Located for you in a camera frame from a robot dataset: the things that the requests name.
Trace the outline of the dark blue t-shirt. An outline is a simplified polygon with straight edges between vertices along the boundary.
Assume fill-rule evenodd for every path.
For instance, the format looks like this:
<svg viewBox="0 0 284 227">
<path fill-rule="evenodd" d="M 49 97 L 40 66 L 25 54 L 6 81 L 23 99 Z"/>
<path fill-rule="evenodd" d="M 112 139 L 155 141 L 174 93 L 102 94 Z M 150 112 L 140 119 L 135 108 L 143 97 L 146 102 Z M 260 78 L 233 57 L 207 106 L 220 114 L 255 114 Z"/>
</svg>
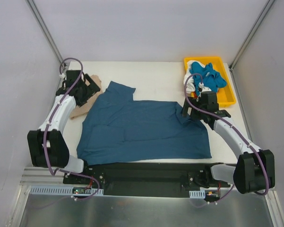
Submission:
<svg viewBox="0 0 284 227">
<path fill-rule="evenodd" d="M 134 100 L 135 89 L 111 82 L 82 123 L 77 157 L 90 165 L 211 157 L 204 124 L 172 101 Z"/>
</svg>

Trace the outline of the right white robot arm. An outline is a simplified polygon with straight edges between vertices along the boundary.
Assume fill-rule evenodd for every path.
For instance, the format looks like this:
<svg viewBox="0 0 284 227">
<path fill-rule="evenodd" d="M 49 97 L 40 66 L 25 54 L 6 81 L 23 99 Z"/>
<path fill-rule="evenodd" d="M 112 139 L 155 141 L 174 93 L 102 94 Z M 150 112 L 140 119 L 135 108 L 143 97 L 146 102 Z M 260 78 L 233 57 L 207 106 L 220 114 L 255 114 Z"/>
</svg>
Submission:
<svg viewBox="0 0 284 227">
<path fill-rule="evenodd" d="M 206 123 L 237 158 L 234 166 L 212 164 L 210 171 L 203 174 L 207 186 L 224 181 L 234 185 L 241 194 L 253 192 L 262 196 L 275 186 L 274 154 L 269 149 L 261 149 L 238 129 L 231 115 L 219 108 L 216 93 L 202 92 L 198 98 L 186 96 L 182 115 Z"/>
</svg>

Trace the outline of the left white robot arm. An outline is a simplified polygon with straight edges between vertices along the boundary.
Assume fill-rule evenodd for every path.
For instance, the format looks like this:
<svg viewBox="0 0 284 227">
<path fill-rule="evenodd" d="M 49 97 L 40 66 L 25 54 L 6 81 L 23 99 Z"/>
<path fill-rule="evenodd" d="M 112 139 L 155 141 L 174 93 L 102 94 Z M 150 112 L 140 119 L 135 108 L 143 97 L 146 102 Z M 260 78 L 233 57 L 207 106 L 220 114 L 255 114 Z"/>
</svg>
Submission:
<svg viewBox="0 0 284 227">
<path fill-rule="evenodd" d="M 79 70 L 62 73 L 61 87 L 55 94 L 54 105 L 44 123 L 29 131 L 27 141 L 33 166 L 57 168 L 74 172 L 80 184 L 90 180 L 86 162 L 70 154 L 63 131 L 68 120 L 86 114 L 102 93 L 101 80 Z"/>
</svg>

